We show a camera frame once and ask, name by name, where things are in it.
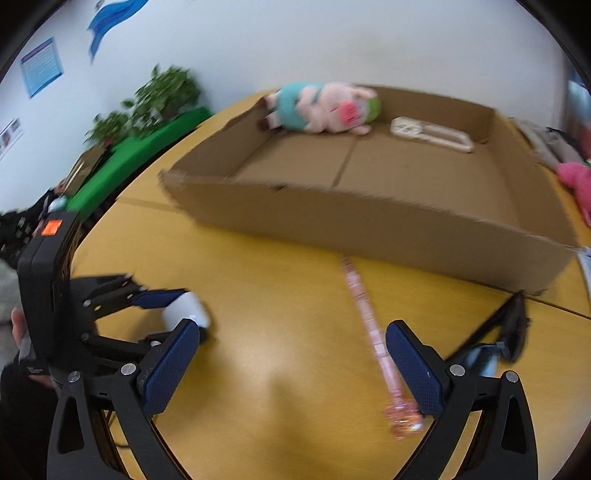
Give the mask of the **brown cardboard box tray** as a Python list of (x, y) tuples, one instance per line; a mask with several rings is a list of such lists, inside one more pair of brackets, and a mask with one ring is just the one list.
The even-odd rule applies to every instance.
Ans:
[[(509, 119), (382, 87), (370, 133), (263, 131), (228, 120), (159, 179), (195, 220), (539, 294), (575, 258), (576, 231)], [(396, 137), (400, 116), (467, 133), (472, 153)]]

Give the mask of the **white earbuds case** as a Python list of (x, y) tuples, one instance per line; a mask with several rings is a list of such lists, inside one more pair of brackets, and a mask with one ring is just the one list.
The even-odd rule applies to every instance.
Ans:
[(211, 327), (211, 318), (204, 305), (190, 291), (178, 296), (162, 310), (162, 320), (169, 331), (172, 331), (182, 320), (191, 320), (202, 329)]

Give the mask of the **brown tissue box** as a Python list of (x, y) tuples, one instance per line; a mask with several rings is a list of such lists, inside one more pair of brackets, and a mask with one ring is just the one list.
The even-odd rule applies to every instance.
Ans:
[(84, 151), (69, 174), (65, 178), (63, 194), (66, 197), (75, 195), (92, 175), (106, 162), (110, 156), (111, 149), (101, 145), (94, 145)]

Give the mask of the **pink pig plush toy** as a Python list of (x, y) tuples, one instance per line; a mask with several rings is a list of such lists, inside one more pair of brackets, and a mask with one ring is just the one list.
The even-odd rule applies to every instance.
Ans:
[(259, 100), (266, 116), (259, 119), (260, 130), (284, 129), (308, 134), (370, 133), (380, 116), (377, 92), (342, 82), (294, 82)]

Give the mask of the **grey folded cloth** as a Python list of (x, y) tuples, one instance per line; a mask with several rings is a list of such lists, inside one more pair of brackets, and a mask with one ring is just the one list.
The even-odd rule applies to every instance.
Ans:
[(586, 162), (577, 150), (559, 133), (528, 120), (514, 117), (510, 120), (527, 141), (537, 160), (554, 173), (560, 165), (565, 163), (586, 166)]

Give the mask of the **green covered bench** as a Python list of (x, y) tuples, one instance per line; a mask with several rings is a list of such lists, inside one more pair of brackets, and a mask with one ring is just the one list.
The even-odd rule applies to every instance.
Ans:
[(66, 211), (78, 211), (88, 218), (107, 198), (130, 183), (163, 152), (211, 118), (211, 110), (198, 107), (144, 137), (130, 137), (116, 145), (106, 162), (65, 204)]

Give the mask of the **pink pen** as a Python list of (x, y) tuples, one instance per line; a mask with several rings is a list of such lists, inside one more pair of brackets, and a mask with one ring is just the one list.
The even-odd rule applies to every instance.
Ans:
[(412, 397), (404, 394), (400, 372), (388, 352), (385, 335), (381, 329), (372, 302), (361, 274), (349, 258), (341, 261), (346, 278), (346, 286), (353, 296), (356, 309), (365, 326), (372, 345), (376, 361), (380, 367), (384, 382), (390, 395), (391, 404), (386, 409), (386, 417), (391, 432), (398, 439), (418, 434), (423, 428), (423, 417)]

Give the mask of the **black sunglasses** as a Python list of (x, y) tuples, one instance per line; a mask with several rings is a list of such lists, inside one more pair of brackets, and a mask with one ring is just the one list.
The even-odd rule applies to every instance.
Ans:
[(527, 341), (531, 320), (522, 291), (514, 293), (461, 344), (445, 362), (458, 364), (468, 373), (495, 377), (503, 360), (515, 364)]

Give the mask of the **green potted plant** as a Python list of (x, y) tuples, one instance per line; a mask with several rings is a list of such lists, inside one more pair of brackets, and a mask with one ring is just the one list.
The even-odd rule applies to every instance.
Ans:
[(198, 104), (201, 90), (189, 69), (156, 64), (148, 81), (121, 106), (128, 117), (132, 136), (147, 136)]

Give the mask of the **pink strawberry bear plush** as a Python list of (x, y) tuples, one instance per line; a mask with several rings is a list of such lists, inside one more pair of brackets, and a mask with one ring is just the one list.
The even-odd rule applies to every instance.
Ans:
[(575, 162), (557, 167), (559, 181), (569, 188), (575, 198), (584, 223), (591, 227), (591, 169)]

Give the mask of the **small potted plant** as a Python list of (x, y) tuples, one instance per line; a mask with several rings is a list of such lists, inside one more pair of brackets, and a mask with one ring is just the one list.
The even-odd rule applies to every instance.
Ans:
[(86, 142), (103, 147), (116, 145), (129, 135), (129, 117), (126, 113), (112, 111), (106, 116), (97, 114), (93, 125), (86, 132)]

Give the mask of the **white clear phone case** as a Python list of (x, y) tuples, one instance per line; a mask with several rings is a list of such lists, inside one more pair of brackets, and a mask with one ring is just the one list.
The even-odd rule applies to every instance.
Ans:
[(401, 139), (472, 153), (474, 142), (465, 132), (418, 119), (400, 116), (391, 122), (391, 132)]

